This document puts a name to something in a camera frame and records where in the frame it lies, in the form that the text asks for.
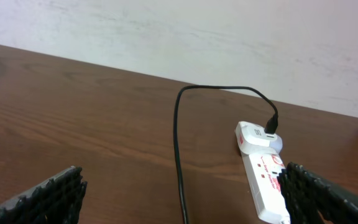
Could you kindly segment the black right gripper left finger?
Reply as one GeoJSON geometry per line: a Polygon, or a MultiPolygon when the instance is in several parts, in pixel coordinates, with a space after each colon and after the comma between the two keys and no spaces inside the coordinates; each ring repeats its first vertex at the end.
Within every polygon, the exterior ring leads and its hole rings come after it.
{"type": "Polygon", "coordinates": [[[0,204],[0,223],[77,224],[87,182],[71,166],[0,204]]]}

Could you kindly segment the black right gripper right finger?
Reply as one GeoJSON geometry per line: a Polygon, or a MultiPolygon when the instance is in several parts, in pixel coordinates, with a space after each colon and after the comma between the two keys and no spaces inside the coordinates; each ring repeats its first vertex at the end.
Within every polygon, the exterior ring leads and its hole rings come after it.
{"type": "Polygon", "coordinates": [[[358,224],[358,196],[302,165],[288,163],[278,183],[291,223],[358,224]]]}

